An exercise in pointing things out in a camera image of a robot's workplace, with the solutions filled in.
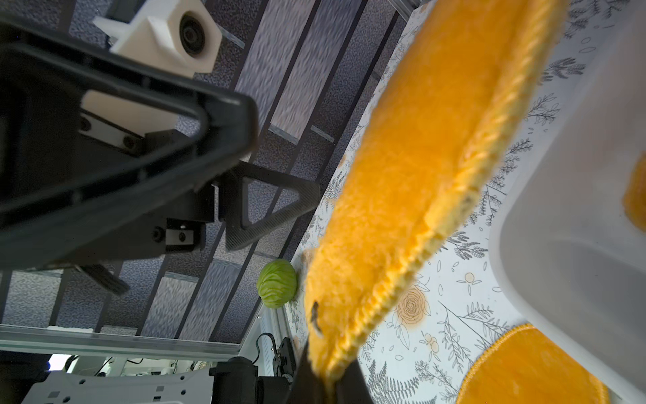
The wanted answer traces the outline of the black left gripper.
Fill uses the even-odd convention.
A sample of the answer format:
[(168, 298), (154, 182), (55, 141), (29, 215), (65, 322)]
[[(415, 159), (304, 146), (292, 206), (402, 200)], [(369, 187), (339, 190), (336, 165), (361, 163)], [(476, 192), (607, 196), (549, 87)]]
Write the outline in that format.
[(314, 210), (317, 183), (237, 165), (257, 117), (248, 96), (3, 14), (2, 269), (200, 250), (222, 173), (229, 251)]

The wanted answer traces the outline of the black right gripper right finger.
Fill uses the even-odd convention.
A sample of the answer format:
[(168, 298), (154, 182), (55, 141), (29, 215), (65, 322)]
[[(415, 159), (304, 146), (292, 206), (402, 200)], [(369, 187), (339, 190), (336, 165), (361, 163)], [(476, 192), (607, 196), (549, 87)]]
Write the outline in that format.
[(348, 366), (335, 388), (338, 404), (373, 404), (358, 360)]

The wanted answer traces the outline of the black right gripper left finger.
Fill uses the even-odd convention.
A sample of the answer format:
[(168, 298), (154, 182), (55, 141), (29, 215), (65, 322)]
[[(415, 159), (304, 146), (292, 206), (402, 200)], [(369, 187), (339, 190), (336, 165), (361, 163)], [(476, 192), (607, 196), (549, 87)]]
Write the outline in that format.
[(321, 379), (312, 370), (309, 349), (304, 348), (294, 382), (285, 400), (287, 404), (331, 403), (328, 391)]

